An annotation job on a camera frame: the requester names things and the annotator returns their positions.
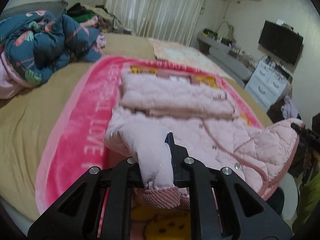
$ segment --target drawer handle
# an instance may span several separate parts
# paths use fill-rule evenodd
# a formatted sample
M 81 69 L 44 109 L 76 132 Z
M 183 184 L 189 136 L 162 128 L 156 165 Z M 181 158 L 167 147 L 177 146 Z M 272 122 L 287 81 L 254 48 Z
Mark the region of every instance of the drawer handle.
M 259 86 L 259 91 L 260 91 L 260 93 L 262 93 L 263 95 L 266 93 L 266 91 L 262 90 L 260 86 Z

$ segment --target pillow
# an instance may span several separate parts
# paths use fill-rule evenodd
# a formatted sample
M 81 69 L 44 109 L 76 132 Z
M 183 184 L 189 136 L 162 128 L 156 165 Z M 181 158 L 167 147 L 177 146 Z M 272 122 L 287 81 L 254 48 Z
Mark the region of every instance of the pillow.
M 7 19 L 8 17 L 30 12 L 30 11 L 38 11 L 38 10 L 46 10 L 51 12 L 54 16 L 59 16 L 62 14 L 68 3 L 65 0 L 53 1 L 53 2 L 33 2 L 33 3 L 26 3 L 22 5 L 18 5 L 7 10 L 4 10 L 0 15 L 0 21 Z

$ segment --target drawer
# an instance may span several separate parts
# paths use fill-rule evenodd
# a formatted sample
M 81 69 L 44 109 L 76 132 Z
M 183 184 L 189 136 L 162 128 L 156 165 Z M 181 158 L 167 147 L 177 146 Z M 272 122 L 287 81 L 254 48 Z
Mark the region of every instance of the drawer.
M 261 83 L 259 79 L 252 76 L 246 85 L 249 87 L 255 94 L 261 98 L 263 101 L 268 102 L 272 105 L 279 98 L 279 95 L 272 92 L 265 84 Z
M 259 63 L 253 76 L 258 78 L 262 83 L 266 84 L 272 74 L 272 70 L 263 62 Z
M 288 81 L 281 75 L 273 72 L 267 82 L 267 87 L 276 95 L 281 95 Z
M 270 105 L 259 98 L 250 87 L 246 86 L 244 90 L 248 92 L 248 94 L 253 98 L 254 101 L 256 101 L 259 106 L 261 106 L 264 112 L 267 112 L 269 110 Z

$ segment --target white dresser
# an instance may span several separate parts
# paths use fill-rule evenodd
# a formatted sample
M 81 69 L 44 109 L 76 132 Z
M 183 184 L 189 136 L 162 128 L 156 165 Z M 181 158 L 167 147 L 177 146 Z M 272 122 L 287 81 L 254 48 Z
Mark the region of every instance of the white dresser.
M 244 90 L 267 112 L 271 105 L 290 92 L 291 87 L 283 75 L 259 61 Z

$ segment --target green cloth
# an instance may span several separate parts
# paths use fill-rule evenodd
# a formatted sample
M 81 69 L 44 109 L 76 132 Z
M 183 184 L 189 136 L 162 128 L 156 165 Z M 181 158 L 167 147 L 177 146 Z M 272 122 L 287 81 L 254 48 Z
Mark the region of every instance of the green cloth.
M 87 20 L 90 20 L 93 16 L 95 16 L 95 14 L 93 12 L 91 12 L 91 13 L 86 13 L 83 15 L 75 16 L 75 17 L 73 17 L 73 19 L 78 23 L 84 23 Z
M 297 219 L 292 225 L 296 234 L 308 220 L 320 200 L 320 173 L 307 184 L 300 186 L 300 202 L 297 210 Z

